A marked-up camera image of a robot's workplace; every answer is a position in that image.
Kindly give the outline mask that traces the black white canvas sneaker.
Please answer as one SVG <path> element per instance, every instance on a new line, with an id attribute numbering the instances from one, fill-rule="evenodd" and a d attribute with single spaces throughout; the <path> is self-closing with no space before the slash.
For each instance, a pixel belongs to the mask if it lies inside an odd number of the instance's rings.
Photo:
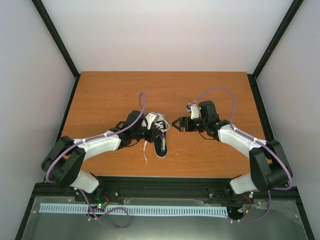
<path id="1" fill-rule="evenodd" d="M 154 151 L 157 157 L 165 158 L 168 154 L 166 132 L 170 125 L 162 113 L 156 112 L 155 114 L 158 118 L 154 122 L 154 127 L 156 128 L 156 135 L 153 139 Z"/>

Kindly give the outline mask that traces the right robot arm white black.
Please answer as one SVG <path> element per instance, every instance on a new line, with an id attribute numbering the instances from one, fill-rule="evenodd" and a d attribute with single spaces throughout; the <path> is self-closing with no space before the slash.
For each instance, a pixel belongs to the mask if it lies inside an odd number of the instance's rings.
<path id="1" fill-rule="evenodd" d="M 238 129 L 230 121 L 221 120 L 214 103 L 203 101 L 189 103 L 190 116 L 179 117 L 172 122 L 180 132 L 207 133 L 214 140 L 227 144 L 249 159 L 250 172 L 232 179 L 232 192 L 289 190 L 293 186 L 293 173 L 282 145 L 253 137 Z"/>

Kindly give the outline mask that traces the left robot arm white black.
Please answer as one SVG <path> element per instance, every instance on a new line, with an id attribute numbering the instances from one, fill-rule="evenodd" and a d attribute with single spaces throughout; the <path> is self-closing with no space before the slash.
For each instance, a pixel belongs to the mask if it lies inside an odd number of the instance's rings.
<path id="1" fill-rule="evenodd" d="M 144 115 L 132 111 L 126 121 L 119 122 L 105 133 L 83 139 L 61 137 L 41 163 L 48 183 L 60 188 L 81 189 L 92 201 L 103 198 L 104 188 L 92 173 L 81 170 L 83 162 L 105 152 L 127 148 L 132 141 L 153 141 L 155 122 L 159 116 L 154 112 Z"/>

